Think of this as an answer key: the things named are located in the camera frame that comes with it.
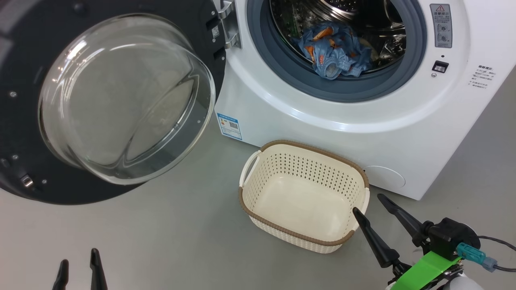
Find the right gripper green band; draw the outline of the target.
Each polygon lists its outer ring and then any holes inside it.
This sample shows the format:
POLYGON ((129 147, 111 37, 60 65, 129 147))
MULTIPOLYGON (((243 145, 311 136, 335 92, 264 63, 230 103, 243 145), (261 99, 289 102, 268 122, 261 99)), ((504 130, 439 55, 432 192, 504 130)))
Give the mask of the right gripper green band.
MULTIPOLYGON (((377 198, 385 209, 390 214, 394 215, 407 233, 409 233, 414 246, 430 246, 428 231, 434 226, 433 222, 425 221, 422 223, 418 221, 418 219, 402 209, 383 193, 379 193, 377 198)), ((387 268, 398 265, 400 263, 399 253, 391 249, 372 229, 369 220, 357 207, 354 207, 352 212, 380 267, 387 268)), ((435 252, 428 252, 415 265, 405 271, 395 282, 388 285, 387 289, 423 290, 431 284, 433 280, 448 271, 449 268, 458 265, 461 260, 460 257, 457 257, 450 261, 437 255, 435 252)))

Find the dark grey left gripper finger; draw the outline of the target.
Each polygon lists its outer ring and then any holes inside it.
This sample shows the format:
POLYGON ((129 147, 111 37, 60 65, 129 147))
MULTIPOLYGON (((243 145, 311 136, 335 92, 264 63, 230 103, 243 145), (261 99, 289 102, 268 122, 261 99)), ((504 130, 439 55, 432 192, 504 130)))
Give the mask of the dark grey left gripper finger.
POLYGON ((92 248, 90 254, 90 268, 92 270, 91 290, 108 290, 105 273, 102 266, 100 252, 92 248))
POLYGON ((66 290, 69 281, 69 261, 63 259, 60 263, 52 290, 66 290))

